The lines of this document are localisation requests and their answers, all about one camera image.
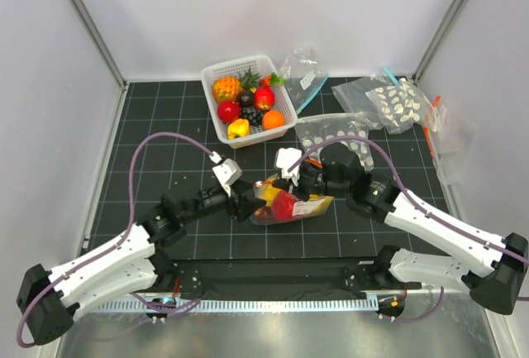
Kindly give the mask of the orange zipper clear bag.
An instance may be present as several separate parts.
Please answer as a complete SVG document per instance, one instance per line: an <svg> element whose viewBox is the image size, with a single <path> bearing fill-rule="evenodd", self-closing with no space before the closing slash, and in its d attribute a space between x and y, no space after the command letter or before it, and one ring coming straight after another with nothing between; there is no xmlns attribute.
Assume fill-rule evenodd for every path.
<svg viewBox="0 0 529 358"><path fill-rule="evenodd" d="M326 213L334 198L311 194L303 201L285 190L277 189L272 182L277 178L273 174L264 181L254 183L253 192L257 198L265 200L265 205L256 210L250 221L256 226L272 226L294 222Z"/></svg>

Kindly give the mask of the yellow banana bunch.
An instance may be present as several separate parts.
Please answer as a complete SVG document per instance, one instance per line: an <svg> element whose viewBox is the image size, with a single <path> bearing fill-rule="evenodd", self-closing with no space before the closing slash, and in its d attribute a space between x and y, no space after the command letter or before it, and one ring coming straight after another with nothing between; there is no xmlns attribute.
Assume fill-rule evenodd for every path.
<svg viewBox="0 0 529 358"><path fill-rule="evenodd" d="M292 215L294 217L310 217L317 216L325 212L333 198L322 197L309 199L308 201L298 201L293 205Z"/></svg>

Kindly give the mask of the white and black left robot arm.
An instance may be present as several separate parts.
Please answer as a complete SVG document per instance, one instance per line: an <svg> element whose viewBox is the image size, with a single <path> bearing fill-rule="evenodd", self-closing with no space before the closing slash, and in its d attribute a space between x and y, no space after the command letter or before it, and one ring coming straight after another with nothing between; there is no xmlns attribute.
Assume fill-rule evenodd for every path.
<svg viewBox="0 0 529 358"><path fill-rule="evenodd" d="M184 199L164 193L145 216L89 253L51 270L32 266L17 295L19 346L43 346L60 338L84 315L120 295L171 289L175 268L166 248L186 236L189 223L212 214L248 219L266 204L252 188L252 183L238 180L230 193L222 187Z"/></svg>

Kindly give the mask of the yellow lemon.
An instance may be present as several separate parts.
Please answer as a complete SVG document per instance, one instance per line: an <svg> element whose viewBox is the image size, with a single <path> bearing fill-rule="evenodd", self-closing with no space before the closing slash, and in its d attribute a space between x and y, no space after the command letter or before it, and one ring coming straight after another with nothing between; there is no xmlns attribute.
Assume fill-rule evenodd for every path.
<svg viewBox="0 0 529 358"><path fill-rule="evenodd" d="M277 179L277 175L273 174L268 177L265 181L261 181L260 184L256 187L256 196L260 199L265 200L265 206L263 210L270 210L272 204L280 192L280 189L277 189L273 186L273 182Z"/></svg>

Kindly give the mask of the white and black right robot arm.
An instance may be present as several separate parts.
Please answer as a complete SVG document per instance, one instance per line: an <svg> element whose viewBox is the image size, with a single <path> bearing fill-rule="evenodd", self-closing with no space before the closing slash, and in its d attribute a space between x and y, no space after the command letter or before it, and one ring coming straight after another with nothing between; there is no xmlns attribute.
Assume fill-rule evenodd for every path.
<svg viewBox="0 0 529 358"><path fill-rule="evenodd" d="M494 313L510 315L528 270L528 240L500 236L473 227L443 212L404 187L398 174L368 172L359 156L333 138L315 146L319 165L295 148L281 148L274 166L274 187L303 201L310 195L343 198L356 215L403 230L441 250L425 255L388 247L379 252L372 271L383 289L417 282L456 289Z"/></svg>

